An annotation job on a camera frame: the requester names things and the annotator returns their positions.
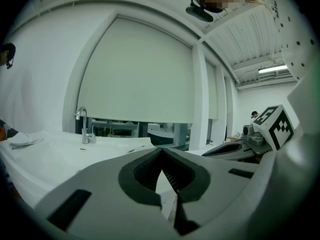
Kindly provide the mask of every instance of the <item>chrome faucet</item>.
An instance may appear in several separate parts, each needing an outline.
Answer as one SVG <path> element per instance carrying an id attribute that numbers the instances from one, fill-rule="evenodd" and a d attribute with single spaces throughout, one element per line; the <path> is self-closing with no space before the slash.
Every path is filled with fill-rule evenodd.
<path id="1" fill-rule="evenodd" d="M 96 142 L 96 127 L 92 126 L 91 134 L 88 133 L 87 128 L 87 110 L 84 106 L 80 107 L 75 114 L 75 119 L 80 120 L 81 113 L 83 113 L 83 126 L 82 126 L 82 143 L 88 144 L 89 142 L 95 143 Z"/>

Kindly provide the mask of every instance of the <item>sink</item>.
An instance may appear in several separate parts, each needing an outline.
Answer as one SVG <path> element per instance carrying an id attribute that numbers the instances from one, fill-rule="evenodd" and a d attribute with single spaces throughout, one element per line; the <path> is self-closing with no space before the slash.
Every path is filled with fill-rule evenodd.
<path id="1" fill-rule="evenodd" d="M 80 134 L 43 130 L 31 136 L 43 141 L 12 150 L 0 142 L 0 157 L 21 195 L 32 208 L 51 190 L 80 170 L 95 163 L 154 148 L 149 138 L 96 137 L 96 143 L 82 144 Z"/>

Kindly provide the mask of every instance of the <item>ceiling light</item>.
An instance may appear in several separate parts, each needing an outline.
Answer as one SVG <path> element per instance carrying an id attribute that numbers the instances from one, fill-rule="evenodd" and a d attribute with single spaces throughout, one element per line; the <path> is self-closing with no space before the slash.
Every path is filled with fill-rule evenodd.
<path id="1" fill-rule="evenodd" d="M 273 67 L 269 67 L 269 68 L 259 69 L 259 74 L 272 72 L 272 71 L 277 71 L 277 70 L 287 70 L 287 69 L 288 69 L 288 67 L 286 65 L 273 66 Z"/>

